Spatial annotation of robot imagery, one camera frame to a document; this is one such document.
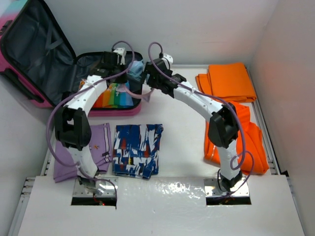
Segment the blue pink cat-ear headphones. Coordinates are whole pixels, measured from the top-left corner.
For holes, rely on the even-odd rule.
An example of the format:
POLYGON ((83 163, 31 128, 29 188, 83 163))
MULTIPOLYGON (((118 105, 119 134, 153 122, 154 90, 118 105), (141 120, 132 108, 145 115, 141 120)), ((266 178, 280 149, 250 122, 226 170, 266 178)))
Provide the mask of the blue pink cat-ear headphones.
MULTIPOLYGON (((130 70, 127 72, 127 75, 134 81, 140 82, 142 78, 142 72, 144 70, 144 62, 143 60, 135 60, 132 65, 130 70)), ((129 94, 131 97, 136 98, 136 99, 143 99, 146 102, 150 102, 151 95, 154 92, 154 88, 151 88, 151 90, 148 93, 145 94, 136 94, 130 91, 126 86, 124 88, 125 92, 129 94)))

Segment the rainbow striped white t-shirt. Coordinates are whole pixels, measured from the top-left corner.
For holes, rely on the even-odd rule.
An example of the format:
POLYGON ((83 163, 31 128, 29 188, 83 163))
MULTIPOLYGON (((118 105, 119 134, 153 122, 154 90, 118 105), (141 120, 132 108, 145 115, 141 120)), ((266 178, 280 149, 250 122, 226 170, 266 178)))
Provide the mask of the rainbow striped white t-shirt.
POLYGON ((111 83, 93 105, 93 108, 129 108, 134 105, 129 93, 121 88, 121 84, 111 83))

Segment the blue white patterned shorts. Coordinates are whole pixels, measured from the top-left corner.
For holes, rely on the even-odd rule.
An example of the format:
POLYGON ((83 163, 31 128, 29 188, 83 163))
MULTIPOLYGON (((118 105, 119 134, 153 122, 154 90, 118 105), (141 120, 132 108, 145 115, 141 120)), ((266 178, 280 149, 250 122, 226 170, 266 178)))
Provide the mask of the blue white patterned shorts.
POLYGON ((150 179, 159 173, 162 124, 117 125, 113 147, 113 173, 150 179))

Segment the purple shirt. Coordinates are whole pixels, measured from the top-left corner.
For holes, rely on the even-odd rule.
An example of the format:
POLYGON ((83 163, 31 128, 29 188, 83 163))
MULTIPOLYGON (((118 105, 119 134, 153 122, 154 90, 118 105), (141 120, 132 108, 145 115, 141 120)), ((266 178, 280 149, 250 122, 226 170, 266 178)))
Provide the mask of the purple shirt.
MULTIPOLYGON (((101 173, 106 173, 113 159, 110 125, 108 123, 92 125, 91 131, 92 137, 89 143, 89 149, 91 151, 93 161, 101 173)), ((66 164, 74 164, 70 153, 59 141, 56 142, 55 153, 66 164)), ((53 172, 53 179, 55 183, 76 177, 76 167, 66 167, 55 161, 53 172)))

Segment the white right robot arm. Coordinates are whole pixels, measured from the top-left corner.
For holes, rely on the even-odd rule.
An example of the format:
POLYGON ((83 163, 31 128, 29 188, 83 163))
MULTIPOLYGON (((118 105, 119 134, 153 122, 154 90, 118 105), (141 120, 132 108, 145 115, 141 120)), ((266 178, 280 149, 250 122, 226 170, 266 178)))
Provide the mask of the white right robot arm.
POLYGON ((201 93, 180 74, 172 74, 165 59, 147 62, 144 75, 149 87, 181 101, 198 112, 209 123, 208 138, 220 158, 221 190, 228 193, 242 178, 238 165, 237 138, 239 122, 232 104, 218 102, 201 93))

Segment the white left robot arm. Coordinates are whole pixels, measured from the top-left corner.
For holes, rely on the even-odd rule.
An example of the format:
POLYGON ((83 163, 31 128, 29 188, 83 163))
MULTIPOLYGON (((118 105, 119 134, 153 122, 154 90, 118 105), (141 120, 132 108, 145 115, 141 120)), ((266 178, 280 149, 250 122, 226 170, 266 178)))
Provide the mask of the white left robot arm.
POLYGON ((100 61, 89 72, 78 93, 55 113, 55 136, 67 148, 78 170, 78 176, 95 177, 98 167, 94 163, 89 143, 92 131, 88 114, 109 83, 127 83, 125 48, 104 52, 100 61))

